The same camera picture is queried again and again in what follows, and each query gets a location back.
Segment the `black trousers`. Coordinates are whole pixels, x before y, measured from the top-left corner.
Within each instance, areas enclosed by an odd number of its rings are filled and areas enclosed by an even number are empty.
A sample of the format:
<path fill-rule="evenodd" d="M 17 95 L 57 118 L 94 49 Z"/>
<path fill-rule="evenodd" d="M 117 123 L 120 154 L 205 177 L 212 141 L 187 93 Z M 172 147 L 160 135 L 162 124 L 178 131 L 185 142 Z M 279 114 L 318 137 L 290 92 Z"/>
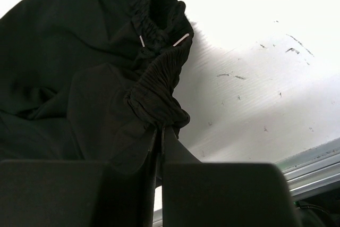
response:
<path fill-rule="evenodd" d="M 189 123 L 192 38 L 179 0 L 22 0 L 1 18 L 1 159 L 133 161 Z"/>

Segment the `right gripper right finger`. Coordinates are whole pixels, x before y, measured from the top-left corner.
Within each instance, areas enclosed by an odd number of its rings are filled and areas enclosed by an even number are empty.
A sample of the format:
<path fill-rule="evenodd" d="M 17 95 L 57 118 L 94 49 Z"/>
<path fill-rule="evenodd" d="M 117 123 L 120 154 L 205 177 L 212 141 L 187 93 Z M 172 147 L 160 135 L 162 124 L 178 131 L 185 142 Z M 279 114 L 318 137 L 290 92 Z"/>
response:
<path fill-rule="evenodd" d="M 270 163 L 203 163 L 166 127 L 164 226 L 298 226 L 287 182 Z"/>

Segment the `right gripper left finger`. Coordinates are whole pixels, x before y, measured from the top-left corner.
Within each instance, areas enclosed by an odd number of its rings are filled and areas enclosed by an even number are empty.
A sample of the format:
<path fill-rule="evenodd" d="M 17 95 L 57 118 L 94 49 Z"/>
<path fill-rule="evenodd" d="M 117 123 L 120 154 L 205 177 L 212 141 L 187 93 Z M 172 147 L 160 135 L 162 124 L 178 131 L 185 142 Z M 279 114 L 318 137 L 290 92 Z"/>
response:
<path fill-rule="evenodd" d="M 1 226 L 152 226 L 157 138 L 112 161 L 2 161 Z"/>

